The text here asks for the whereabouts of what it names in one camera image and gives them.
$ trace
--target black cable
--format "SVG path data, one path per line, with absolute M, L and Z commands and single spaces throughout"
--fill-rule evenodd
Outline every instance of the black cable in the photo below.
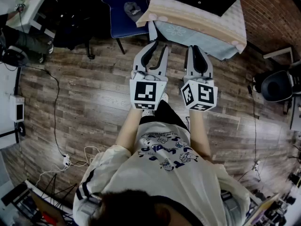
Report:
M 296 159 L 299 159 L 299 157 L 296 157 L 296 156 L 288 156 L 287 158 L 296 158 Z
M 255 143 L 254 143 L 254 145 L 255 145 L 255 161 L 254 162 L 256 163 L 257 162 L 257 150 L 256 150 L 257 130 L 256 130 L 256 117 L 255 117 L 255 100 L 254 100 L 252 88 L 250 85 L 248 85 L 248 91 L 253 100 L 253 118 L 254 118 L 254 123 L 255 123 Z
M 257 162 L 257 157 L 256 157 L 256 139 L 257 139 L 257 130 L 256 130 L 256 117 L 255 117 L 255 100 L 253 95 L 251 94 L 252 99 L 253 99 L 253 117 L 254 117 L 254 123 L 255 123 L 255 163 Z
M 21 19 L 21 13 L 20 13 L 20 11 L 18 10 L 18 13 L 19 13 L 19 18 L 20 18 L 20 23 L 21 23 L 21 27 L 22 27 L 22 30 L 23 30 L 23 33 L 25 33 L 25 30 L 24 30 L 24 28 L 23 28 L 23 24 L 22 24 L 22 19 Z M 27 46 L 27 37 L 25 36 L 25 46 L 23 46 L 23 47 L 26 47 Z
M 22 30 L 23 30 L 23 32 L 25 33 L 25 30 L 24 30 L 23 24 L 22 24 L 21 13 L 20 13 L 19 10 L 18 10 L 18 13 L 19 13 L 19 18 L 20 18 L 20 23 L 21 23 Z M 27 37 L 26 37 L 26 36 L 25 36 L 25 41 L 26 41 L 26 42 L 25 42 L 25 46 L 22 46 L 22 47 L 26 47 L 26 46 L 27 46 Z
M 260 177 L 260 173 L 258 171 L 256 171 L 259 177 L 259 180 L 262 181 L 261 177 Z
M 298 148 L 297 146 L 295 146 L 294 144 L 292 144 L 294 147 L 296 147 L 299 151 L 301 151 L 301 149 L 300 148 Z
M 76 163 L 72 163 L 71 166 L 75 166 L 76 164 L 82 162 L 83 164 L 87 164 L 88 166 L 90 166 L 89 163 L 85 162 L 85 161 L 77 161 Z
M 65 157 L 65 155 L 61 152 L 61 149 L 60 149 L 60 147 L 59 147 L 59 145 L 58 145 L 58 143 L 57 143 L 57 139 L 56 139 L 56 115 L 55 115 L 55 112 L 56 112 L 56 102 L 57 102 L 57 99 L 58 99 L 58 95 L 59 95 L 59 93 L 60 93 L 60 84 L 59 84 L 58 80 L 57 80 L 54 76 L 52 76 L 52 75 L 49 73 L 49 71 L 44 70 L 44 69 L 40 69 L 40 68 L 36 68 L 36 67 L 31 67 L 31 66 L 28 66 L 28 65 L 24 65 L 24 66 L 25 66 L 25 67 L 32 68 L 32 69 L 36 69 L 36 70 L 45 71 L 47 74 L 49 74 L 50 77 L 52 77 L 52 78 L 54 78 L 54 79 L 56 80 L 58 90 L 57 90 L 57 95 L 56 95 L 56 98 L 55 98 L 55 109 L 54 109 L 54 118 L 55 118 L 54 135 L 55 135 L 55 143 L 56 143 L 56 145 L 57 145 L 58 151 L 60 152 L 60 154 L 61 154 L 63 157 Z
M 268 156 L 266 156 L 266 157 L 264 158 L 264 164 L 263 164 L 263 166 L 262 166 L 262 168 L 261 168 L 261 170 L 260 170 L 260 172 L 259 172 L 259 175 L 262 173 L 262 170 L 263 170 L 263 168 L 264 168 L 265 163 L 267 162 L 267 159 L 268 159 L 270 156 L 274 155 L 275 152 L 278 150 L 278 148 L 279 148 L 279 143 L 278 143 L 278 146 L 276 147 L 275 151 L 274 151 L 272 154 L 270 154 L 270 155 L 268 155 Z
M 241 177 L 240 177 L 240 179 L 238 180 L 238 182 L 248 173 L 248 172 L 250 172 L 250 171 L 252 171 L 252 169 L 250 169 L 249 171 L 247 171 L 247 172 L 245 172 Z
M 8 67 L 7 67 L 6 63 L 4 63 L 4 62 L 1 62 L 1 64 L 4 64 L 4 65 L 5 65 L 5 67 L 8 69 Z

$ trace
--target wall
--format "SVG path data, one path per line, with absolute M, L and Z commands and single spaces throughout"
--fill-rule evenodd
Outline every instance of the wall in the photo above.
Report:
M 16 82 L 16 72 L 6 69 L 4 64 L 0 64 L 0 134 L 15 129 L 14 122 L 9 118 L 9 96 L 14 93 Z M 0 138 L 0 149 L 16 143 L 15 134 Z
M 293 45 L 301 55 L 301 12 L 293 0 L 241 0 L 247 40 L 262 51 Z
M 12 11 L 15 7 L 15 0 L 0 0 L 0 15 Z
M 11 180 L 9 179 L 8 173 L 5 169 L 2 154 L 0 153 L 0 198 L 6 195 L 9 191 L 14 188 Z M 4 206 L 0 200 L 0 218 L 6 225 L 13 224 L 13 217 L 17 216 L 17 209 L 12 205 Z

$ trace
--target blue chair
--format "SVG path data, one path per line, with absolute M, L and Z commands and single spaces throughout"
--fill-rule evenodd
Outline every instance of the blue chair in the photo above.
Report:
M 102 0 L 110 6 L 111 14 L 111 36 L 117 40 L 117 43 L 125 54 L 119 38 L 129 37 L 133 35 L 146 34 L 149 32 L 148 26 L 136 27 L 136 23 L 128 17 L 123 7 L 126 2 L 136 2 L 145 12 L 148 8 L 147 0 Z

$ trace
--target chair leg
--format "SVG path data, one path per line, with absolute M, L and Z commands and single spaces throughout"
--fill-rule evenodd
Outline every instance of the chair leg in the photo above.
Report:
M 120 40 L 118 38 L 116 40 L 117 40 L 117 43 L 119 45 L 119 48 L 121 49 L 121 52 L 125 55 L 126 53 L 124 52 L 124 49 L 122 47 L 122 44 L 121 44 Z
M 87 50 L 87 57 L 89 59 L 95 59 L 95 55 L 90 54 L 90 46 L 89 46 L 89 41 L 85 42 L 86 50 Z

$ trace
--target floral pattern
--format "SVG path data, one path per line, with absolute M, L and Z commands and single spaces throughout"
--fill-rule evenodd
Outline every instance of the floral pattern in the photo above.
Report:
M 169 25 L 169 28 L 166 29 L 166 32 L 170 32 L 172 36 L 183 36 L 183 34 L 186 33 L 186 30 L 184 30 L 181 26 Z

